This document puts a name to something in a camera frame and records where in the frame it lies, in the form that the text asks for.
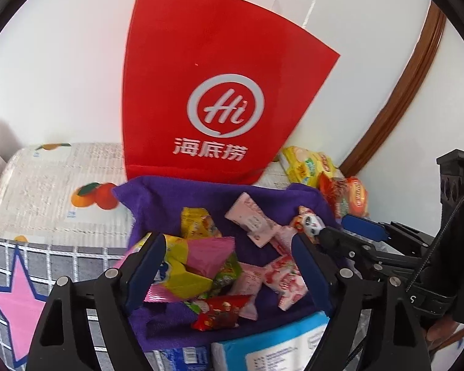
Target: chinese characters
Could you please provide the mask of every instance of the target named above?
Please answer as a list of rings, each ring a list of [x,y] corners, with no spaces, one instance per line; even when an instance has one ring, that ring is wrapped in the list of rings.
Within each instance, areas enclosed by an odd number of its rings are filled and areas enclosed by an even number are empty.
[[[245,146],[223,144],[219,142],[199,141],[196,139],[175,138],[174,154],[183,153],[191,156],[228,159],[240,162],[247,152]]]

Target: white circle logo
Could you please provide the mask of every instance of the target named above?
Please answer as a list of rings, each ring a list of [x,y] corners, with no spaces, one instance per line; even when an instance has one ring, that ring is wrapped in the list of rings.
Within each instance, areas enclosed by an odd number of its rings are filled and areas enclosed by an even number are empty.
[[[254,97],[255,106],[251,118],[246,121],[244,125],[240,126],[237,130],[222,134],[218,131],[212,130],[206,124],[210,124],[219,112],[221,113],[218,120],[220,123],[230,121],[232,124],[242,124],[244,119],[240,117],[244,112],[248,102],[243,100],[243,97],[239,95],[236,96],[231,102],[227,103],[229,98],[235,93],[235,90],[230,88],[216,101],[213,106],[205,107],[203,109],[204,112],[207,113],[204,118],[204,122],[202,122],[198,116],[198,104],[203,95],[211,88],[223,83],[231,82],[240,83],[241,85],[248,88]],[[189,100],[187,101],[187,116],[189,117],[191,124],[203,134],[214,136],[216,138],[231,138],[233,136],[242,135],[253,128],[263,114],[264,108],[265,96],[263,95],[263,91],[256,82],[247,76],[239,74],[222,74],[207,79],[196,89],[194,89],[193,93],[191,93],[191,96],[189,96]]]

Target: pink star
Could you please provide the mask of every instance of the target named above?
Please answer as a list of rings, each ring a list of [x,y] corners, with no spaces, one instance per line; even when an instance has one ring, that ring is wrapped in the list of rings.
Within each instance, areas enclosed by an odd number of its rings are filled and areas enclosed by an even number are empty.
[[[18,248],[12,261],[10,287],[0,286],[0,312],[8,322],[14,366],[17,367],[26,362],[47,297],[35,291]]]

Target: purple towel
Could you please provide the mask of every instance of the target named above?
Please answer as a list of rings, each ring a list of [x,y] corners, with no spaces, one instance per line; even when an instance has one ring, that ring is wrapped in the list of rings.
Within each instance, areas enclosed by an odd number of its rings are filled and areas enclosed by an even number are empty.
[[[270,244],[258,248],[243,229],[224,217],[243,192],[247,192],[265,215],[280,225],[289,224],[302,205],[312,209],[327,226],[338,227],[322,194],[302,184],[292,184],[282,191],[249,185],[143,176],[114,188],[114,192],[135,217],[129,247],[147,232],[180,235],[182,208],[206,208],[218,230],[224,236],[235,237],[239,261],[265,266],[278,257],[275,249]],[[144,307],[131,315],[131,325],[143,350],[150,351],[201,346],[252,335],[297,321],[316,311],[309,295],[286,312],[279,309],[277,304],[277,294],[263,286],[256,299],[259,319],[250,321],[240,318],[239,327],[234,329],[209,332],[192,330],[189,324],[196,320],[196,314],[183,303],[145,303]]]

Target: blue and white package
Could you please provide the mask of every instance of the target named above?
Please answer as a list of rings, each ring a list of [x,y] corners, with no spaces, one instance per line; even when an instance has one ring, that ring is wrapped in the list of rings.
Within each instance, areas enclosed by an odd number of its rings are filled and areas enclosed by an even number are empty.
[[[327,316],[300,321],[239,339],[212,343],[215,371],[302,371],[320,342]]]
[[[145,353],[154,371],[208,371],[210,347],[183,347]]]

